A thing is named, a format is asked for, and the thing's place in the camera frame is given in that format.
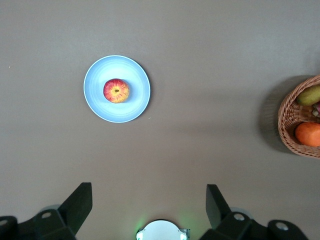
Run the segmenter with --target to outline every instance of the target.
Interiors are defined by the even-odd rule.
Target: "blue plate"
[[[109,102],[104,86],[110,79],[122,79],[130,89],[122,103]],[[125,56],[105,56],[96,61],[84,78],[83,91],[91,110],[112,123],[126,123],[137,118],[146,109],[150,99],[150,83],[143,68]]]

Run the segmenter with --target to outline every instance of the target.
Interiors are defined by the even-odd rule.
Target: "apple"
[[[103,87],[104,97],[114,104],[119,104],[127,100],[129,93],[130,89],[128,84],[119,78],[113,78],[107,81]]]

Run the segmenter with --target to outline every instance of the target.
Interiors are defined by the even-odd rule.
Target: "fruit basket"
[[[297,103],[297,96],[306,88],[320,84],[320,75],[311,77],[299,84],[282,101],[278,111],[278,131],[284,145],[293,153],[320,158],[320,147],[311,147],[301,144],[295,138],[295,128],[302,122],[320,123],[320,118],[312,114],[312,106],[301,106]]]

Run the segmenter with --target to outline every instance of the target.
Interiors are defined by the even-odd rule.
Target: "green fruit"
[[[311,106],[320,102],[320,85],[314,85],[303,90],[296,101],[302,106]]]

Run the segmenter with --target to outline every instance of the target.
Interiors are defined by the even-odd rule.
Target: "gray table surface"
[[[79,240],[135,239],[155,219],[210,227],[206,185],[266,225],[320,237],[320,160],[277,136],[285,95],[320,73],[318,0],[1,0],[0,216],[19,222],[91,182]],[[96,116],[83,93],[109,55],[137,61],[147,109]]]

